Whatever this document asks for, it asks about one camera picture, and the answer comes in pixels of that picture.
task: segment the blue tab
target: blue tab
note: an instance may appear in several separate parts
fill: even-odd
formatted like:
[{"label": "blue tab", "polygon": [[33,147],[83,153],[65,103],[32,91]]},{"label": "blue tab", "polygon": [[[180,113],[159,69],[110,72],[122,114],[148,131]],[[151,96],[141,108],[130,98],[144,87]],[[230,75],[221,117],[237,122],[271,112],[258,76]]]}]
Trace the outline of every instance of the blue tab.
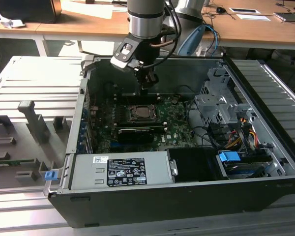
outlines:
[{"label": "blue tab", "polygon": [[219,154],[221,161],[241,161],[238,153],[236,151],[224,151]]},{"label": "blue tab", "polygon": [[45,174],[45,180],[58,180],[58,171],[47,171]]}]

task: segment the motherboard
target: motherboard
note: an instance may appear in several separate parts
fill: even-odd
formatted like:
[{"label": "motherboard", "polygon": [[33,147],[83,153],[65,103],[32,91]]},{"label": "motherboard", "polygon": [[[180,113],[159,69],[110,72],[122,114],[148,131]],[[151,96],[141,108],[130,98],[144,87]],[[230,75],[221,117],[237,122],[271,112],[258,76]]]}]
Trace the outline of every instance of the motherboard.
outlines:
[{"label": "motherboard", "polygon": [[122,96],[97,105],[92,117],[95,153],[195,147],[179,95]]}]

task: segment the white paper scrap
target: white paper scrap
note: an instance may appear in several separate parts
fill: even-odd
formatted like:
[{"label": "white paper scrap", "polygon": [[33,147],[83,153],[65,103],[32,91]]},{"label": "white paper scrap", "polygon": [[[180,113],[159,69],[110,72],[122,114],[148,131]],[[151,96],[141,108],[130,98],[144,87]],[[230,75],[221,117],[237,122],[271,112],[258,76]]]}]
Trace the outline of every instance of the white paper scrap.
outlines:
[{"label": "white paper scrap", "polygon": [[25,24],[21,20],[10,20],[2,16],[1,14],[0,14],[0,23],[8,29],[25,26]]}]

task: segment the regulatory label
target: regulatory label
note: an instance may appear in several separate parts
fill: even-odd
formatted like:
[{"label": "regulatory label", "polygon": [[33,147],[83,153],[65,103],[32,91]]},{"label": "regulatory label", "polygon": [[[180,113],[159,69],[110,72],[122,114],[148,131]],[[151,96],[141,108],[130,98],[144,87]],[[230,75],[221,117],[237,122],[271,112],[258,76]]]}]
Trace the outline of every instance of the regulatory label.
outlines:
[{"label": "regulatory label", "polygon": [[93,158],[93,163],[107,163],[108,157],[107,156],[95,156]]},{"label": "regulatory label", "polygon": [[144,158],[108,160],[109,187],[147,184]]}]

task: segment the black box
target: black box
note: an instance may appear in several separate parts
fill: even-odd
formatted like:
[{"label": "black box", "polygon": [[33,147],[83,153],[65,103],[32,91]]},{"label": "black box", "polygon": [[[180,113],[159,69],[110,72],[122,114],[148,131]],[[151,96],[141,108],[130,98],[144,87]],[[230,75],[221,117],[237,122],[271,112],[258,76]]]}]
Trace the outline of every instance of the black box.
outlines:
[{"label": "black box", "polygon": [[0,0],[0,14],[26,22],[55,23],[61,13],[60,0]]}]

